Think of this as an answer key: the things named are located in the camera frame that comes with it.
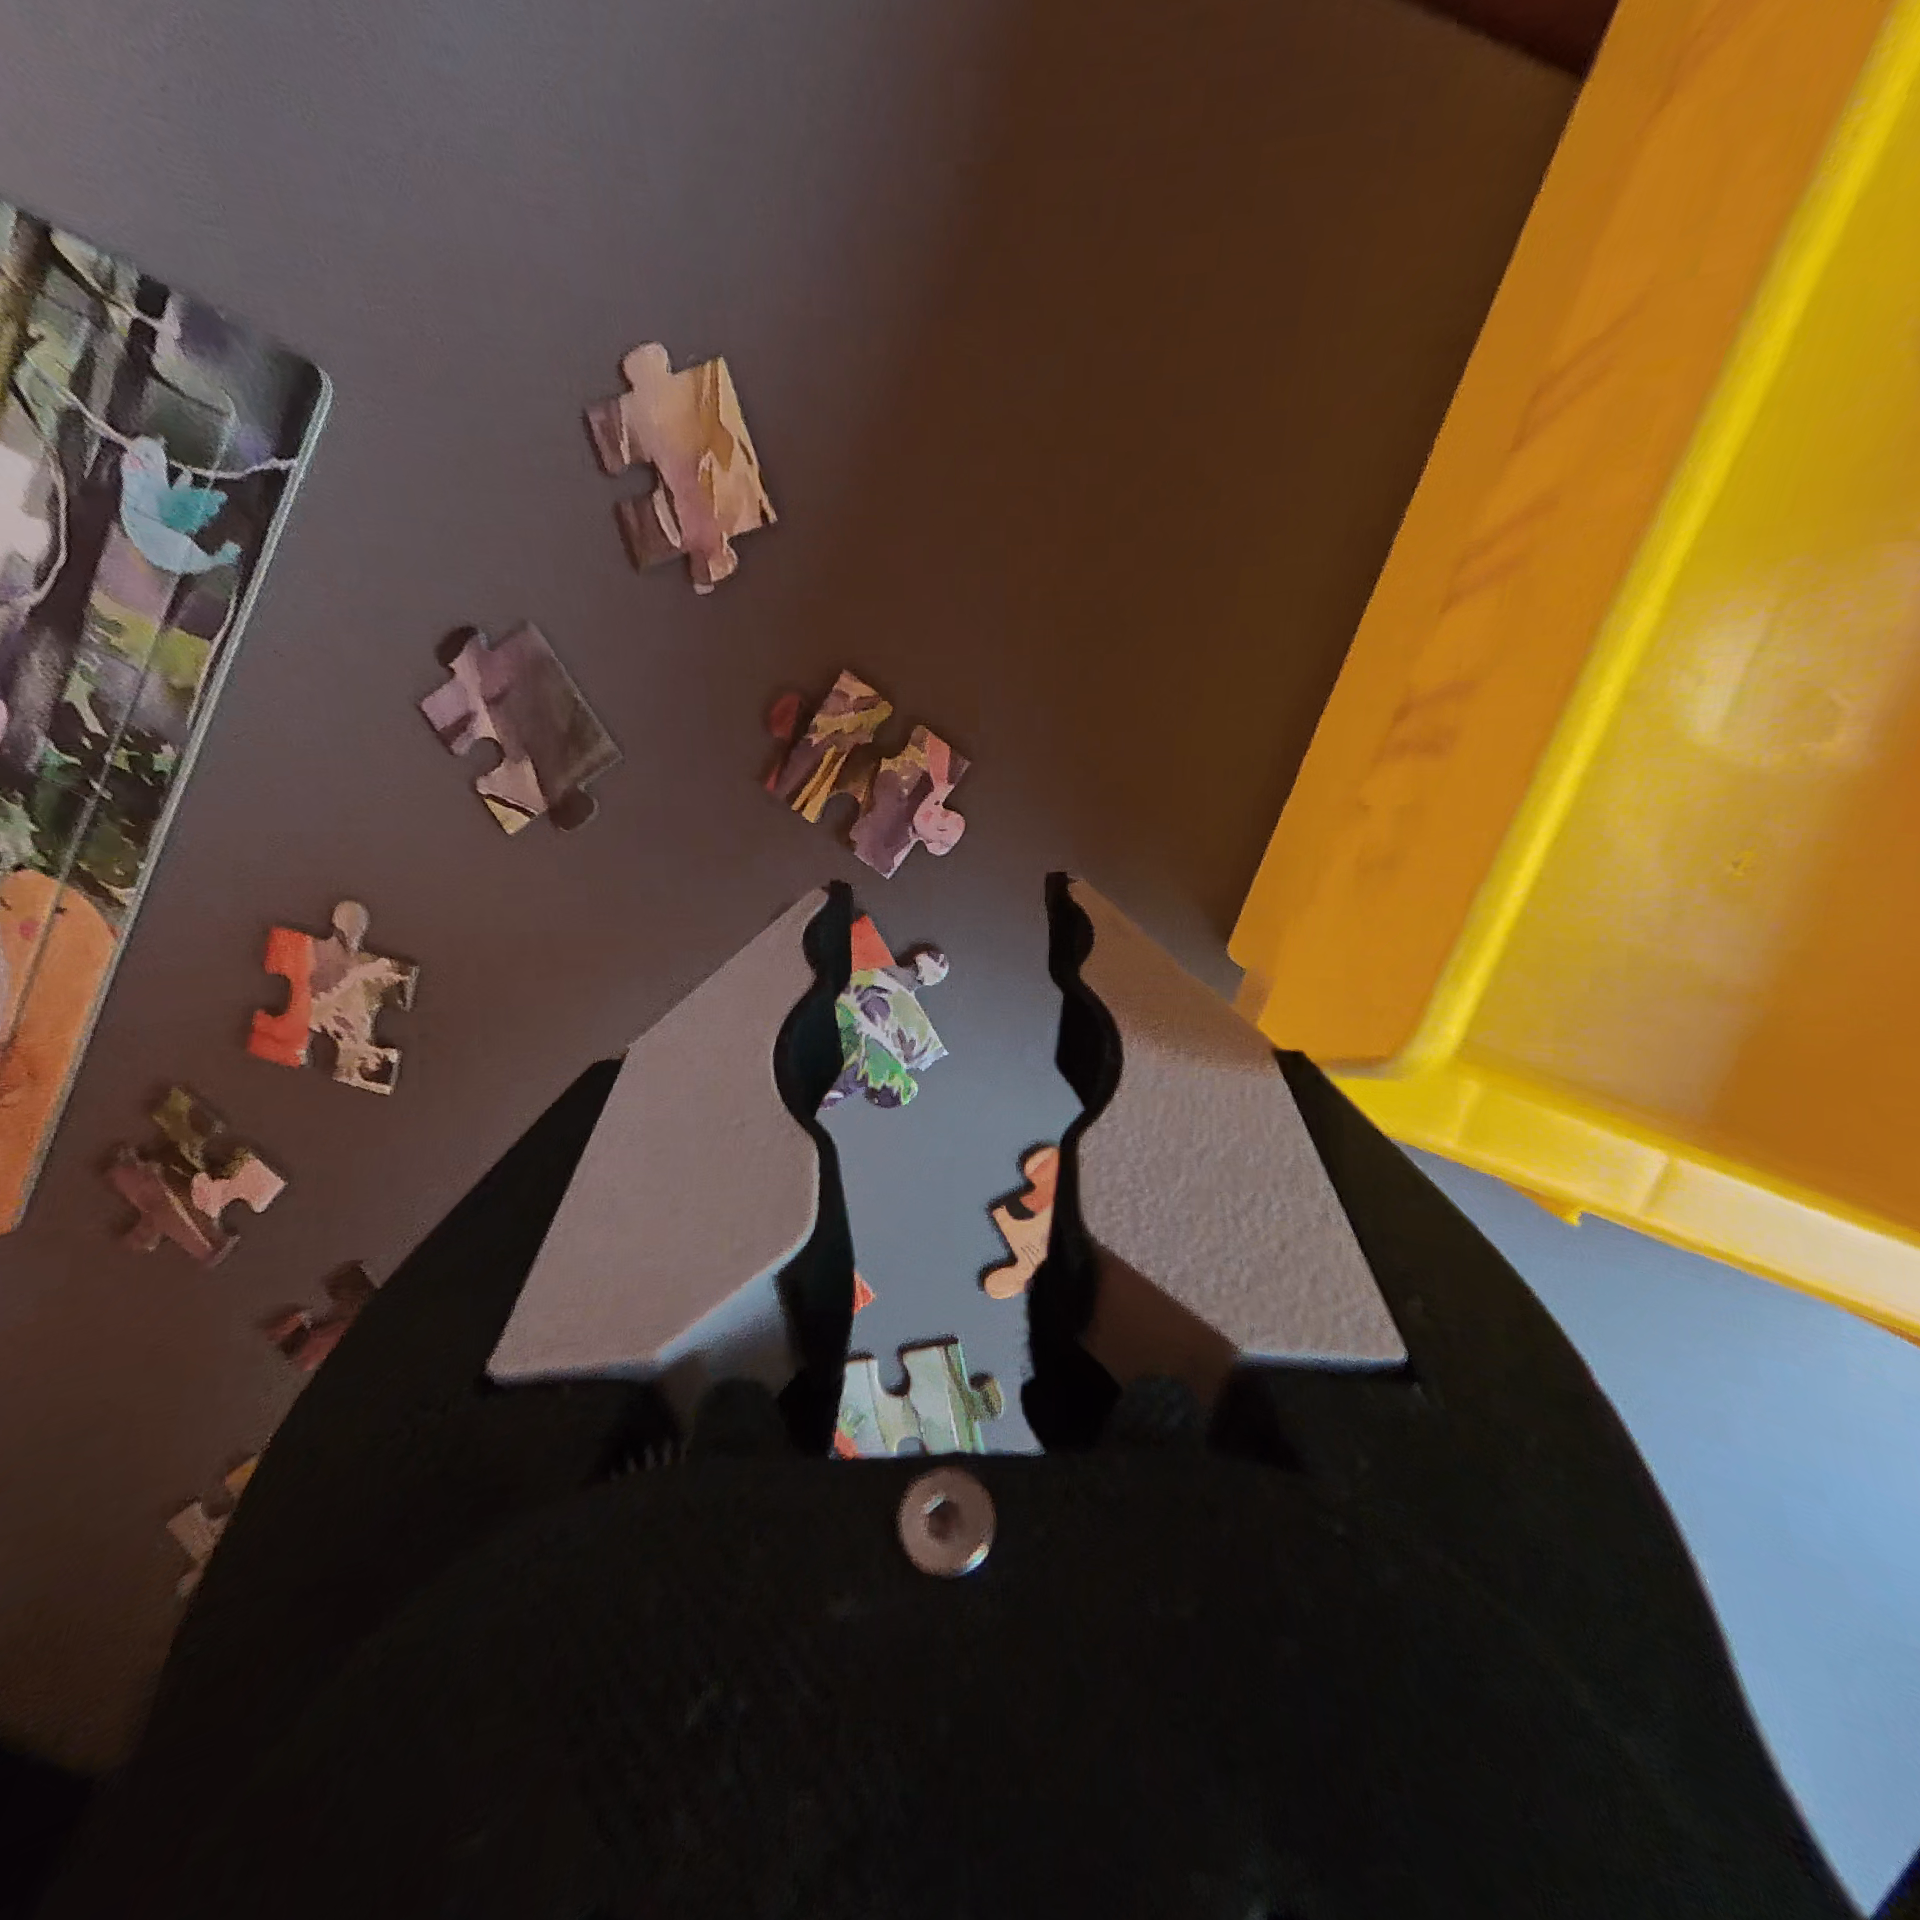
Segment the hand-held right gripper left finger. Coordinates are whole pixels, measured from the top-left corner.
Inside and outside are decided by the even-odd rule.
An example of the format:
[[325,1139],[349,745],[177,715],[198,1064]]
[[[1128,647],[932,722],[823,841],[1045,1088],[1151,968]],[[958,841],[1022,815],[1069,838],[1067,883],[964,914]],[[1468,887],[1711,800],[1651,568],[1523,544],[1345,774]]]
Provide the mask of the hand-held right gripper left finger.
[[750,1384],[793,1447],[832,1446],[855,1256],[821,1108],[849,934],[849,887],[811,889],[623,1050],[494,1386],[644,1386],[689,1434],[716,1387]]

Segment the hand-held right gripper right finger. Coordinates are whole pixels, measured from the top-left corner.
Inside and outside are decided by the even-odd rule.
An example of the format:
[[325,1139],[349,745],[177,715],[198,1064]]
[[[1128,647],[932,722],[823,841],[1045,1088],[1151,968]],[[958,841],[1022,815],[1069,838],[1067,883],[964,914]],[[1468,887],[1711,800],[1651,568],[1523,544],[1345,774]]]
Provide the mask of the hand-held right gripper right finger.
[[1204,1425],[1247,1371],[1403,1371],[1280,1054],[1091,880],[1046,875],[1045,907],[1076,1111],[1027,1292],[1035,1440],[1091,1449],[1153,1382]]

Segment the green purple jigsaw piece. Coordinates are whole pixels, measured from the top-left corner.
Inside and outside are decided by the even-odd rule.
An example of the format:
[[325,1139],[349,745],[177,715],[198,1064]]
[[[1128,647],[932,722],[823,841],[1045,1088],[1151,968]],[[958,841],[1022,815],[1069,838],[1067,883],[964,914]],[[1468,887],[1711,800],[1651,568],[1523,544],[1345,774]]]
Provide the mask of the green purple jigsaw piece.
[[823,1111],[849,1098],[897,1111],[918,1096],[924,1072],[945,1056],[924,993],[942,986],[948,968],[943,948],[912,944],[893,954],[872,916],[853,919],[849,977],[835,1002],[841,1067]]

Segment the yellow plastic bin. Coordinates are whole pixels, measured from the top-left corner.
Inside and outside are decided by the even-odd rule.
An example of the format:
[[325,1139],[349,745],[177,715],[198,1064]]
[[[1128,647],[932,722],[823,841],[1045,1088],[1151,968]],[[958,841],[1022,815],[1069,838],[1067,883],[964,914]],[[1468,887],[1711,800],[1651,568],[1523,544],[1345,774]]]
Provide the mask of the yellow plastic bin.
[[1619,4],[1231,936],[1388,1135],[1916,1337],[1917,4]]

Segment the puzzle pieces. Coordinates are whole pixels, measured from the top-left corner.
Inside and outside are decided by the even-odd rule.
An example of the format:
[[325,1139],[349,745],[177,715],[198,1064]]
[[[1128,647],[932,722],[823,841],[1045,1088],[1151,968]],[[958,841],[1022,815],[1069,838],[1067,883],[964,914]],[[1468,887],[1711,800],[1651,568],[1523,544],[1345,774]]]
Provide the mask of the puzzle pieces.
[[[725,359],[671,370],[657,344],[633,348],[622,362],[623,390],[595,403],[584,419],[599,465],[612,475],[653,470],[646,496],[616,504],[636,562],[687,562],[707,593],[735,564],[734,539],[773,524],[752,435],[741,415]],[[228,1203],[268,1203],[278,1176],[259,1158],[235,1154],[213,1171],[211,1150],[193,1161],[211,1122],[184,1094],[167,1096],[156,1111],[159,1146],[168,1154],[117,1150],[108,1179],[132,1212],[128,1244],[151,1251],[180,1231],[180,1247],[211,1251],[216,1212]],[[555,1208],[536,1209],[533,1252]],[[981,1455],[983,1427],[1001,1418],[1001,1386],[969,1371],[956,1337],[901,1348],[902,1394],[881,1390],[872,1355],[846,1361],[829,1451],[891,1456],[897,1451]]]

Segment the jigsaw puzzle board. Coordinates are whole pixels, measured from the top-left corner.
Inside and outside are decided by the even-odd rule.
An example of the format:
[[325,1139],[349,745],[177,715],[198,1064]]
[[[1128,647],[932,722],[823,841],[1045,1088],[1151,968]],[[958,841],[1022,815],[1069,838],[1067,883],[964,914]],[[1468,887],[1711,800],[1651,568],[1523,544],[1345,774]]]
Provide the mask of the jigsaw puzzle board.
[[3,206],[3,1223],[51,1159],[328,407],[291,346]]

